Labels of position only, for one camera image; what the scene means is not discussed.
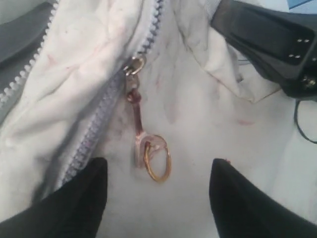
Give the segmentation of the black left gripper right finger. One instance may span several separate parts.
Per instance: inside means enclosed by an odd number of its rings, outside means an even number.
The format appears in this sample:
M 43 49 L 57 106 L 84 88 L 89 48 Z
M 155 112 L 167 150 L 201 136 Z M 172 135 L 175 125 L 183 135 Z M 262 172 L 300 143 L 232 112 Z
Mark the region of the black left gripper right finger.
M 212 162 L 209 196 L 221 238 L 315 238 L 317 226 L 254 186 L 225 159 Z

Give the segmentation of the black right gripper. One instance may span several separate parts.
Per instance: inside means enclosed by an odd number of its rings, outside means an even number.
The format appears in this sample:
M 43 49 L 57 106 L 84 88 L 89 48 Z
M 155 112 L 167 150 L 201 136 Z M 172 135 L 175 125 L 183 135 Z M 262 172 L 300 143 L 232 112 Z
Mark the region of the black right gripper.
M 317 16 L 222 0 L 210 26 L 265 79 L 301 101 L 317 99 Z

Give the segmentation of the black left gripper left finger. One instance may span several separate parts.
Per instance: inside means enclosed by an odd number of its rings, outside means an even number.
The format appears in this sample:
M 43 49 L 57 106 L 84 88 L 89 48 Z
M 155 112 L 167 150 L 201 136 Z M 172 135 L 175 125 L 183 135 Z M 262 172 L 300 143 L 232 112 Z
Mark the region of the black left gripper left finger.
M 107 200 L 107 161 L 94 158 L 47 198 L 0 224 L 2 238 L 94 238 Z

